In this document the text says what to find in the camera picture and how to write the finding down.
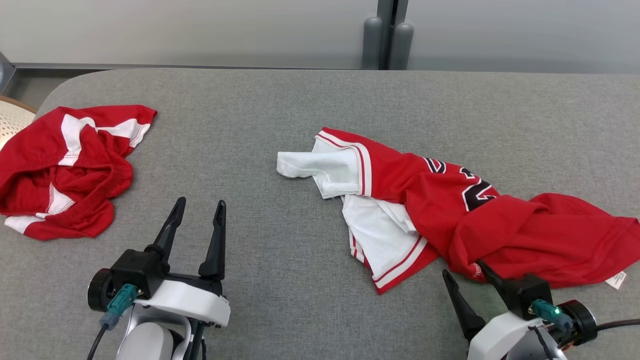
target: clothing tag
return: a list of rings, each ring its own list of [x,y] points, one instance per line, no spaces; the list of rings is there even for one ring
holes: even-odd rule
[[[627,277],[627,274],[624,271],[621,271],[616,275],[614,275],[613,277],[611,277],[610,279],[605,280],[604,282],[609,284],[612,288],[618,290],[620,289],[620,286],[622,285],[622,282],[625,280],[626,277]]]

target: cabinet door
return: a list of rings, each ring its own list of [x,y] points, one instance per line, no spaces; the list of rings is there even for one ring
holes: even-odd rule
[[[359,68],[377,0],[2,0],[12,63]]]
[[[409,0],[408,69],[637,72],[640,2]]]

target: gray fabric surface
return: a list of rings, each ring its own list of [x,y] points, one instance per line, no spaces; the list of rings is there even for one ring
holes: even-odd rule
[[[99,330],[86,305],[92,275],[143,249],[179,196],[187,208],[170,260],[195,274],[218,199],[228,205],[232,314],[207,329],[215,359],[463,359],[440,260],[378,296],[349,255],[340,200],[310,179],[276,173],[277,151],[308,151],[323,127],[464,165],[501,193],[582,197],[640,216],[640,78],[632,76],[142,69],[100,72],[55,90],[56,106],[140,103],[159,114],[129,156],[131,188],[96,239],[38,242],[0,227],[0,359],[80,359]],[[606,284],[553,292],[599,322],[640,318],[640,264]],[[492,287],[462,280],[489,319],[505,312]],[[96,359],[112,359],[124,325]],[[640,327],[569,351],[572,359],[637,359]]]

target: teal cable plug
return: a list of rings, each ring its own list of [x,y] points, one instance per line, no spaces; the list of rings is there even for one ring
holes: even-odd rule
[[[118,325],[120,317],[138,298],[138,289],[131,284],[124,284],[120,291],[107,306],[107,312],[100,319],[100,326],[107,325],[107,330],[113,330]]]
[[[557,327],[565,332],[573,327],[573,320],[560,310],[559,307],[549,304],[548,302],[538,299],[531,304],[533,313],[548,322],[554,323]]]

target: black cable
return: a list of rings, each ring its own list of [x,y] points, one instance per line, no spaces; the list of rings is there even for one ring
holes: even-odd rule
[[[93,346],[91,347],[91,350],[89,351],[89,356],[86,357],[86,360],[92,360],[93,359],[93,355],[95,354],[95,350],[98,348],[98,344],[100,343],[100,340],[102,339],[102,335],[104,335],[104,332],[107,331],[107,327],[109,325],[104,324],[101,328],[100,331],[98,332],[98,336],[95,337],[95,341],[93,342]]]
[[[603,323],[602,325],[596,326],[596,331],[613,329],[616,327],[631,326],[631,325],[640,325],[640,319],[628,319],[628,320],[620,320],[617,322]],[[558,348],[564,348],[565,346],[573,343],[575,340],[576,340],[575,336],[572,336],[571,338],[568,338],[567,340],[564,340],[563,342],[558,344]]]
[[[537,326],[530,326],[529,330],[533,330],[536,332],[536,335],[538,335],[538,341],[540,341],[540,345],[542,345],[542,349],[544,349],[545,351],[545,356],[547,357],[548,360],[554,360],[554,357],[551,356],[551,350],[549,350],[549,347],[547,346],[547,342],[542,338],[542,334],[540,334],[540,330],[538,330]]]
[[[204,339],[202,339],[202,360],[207,360],[207,345],[205,345]]]

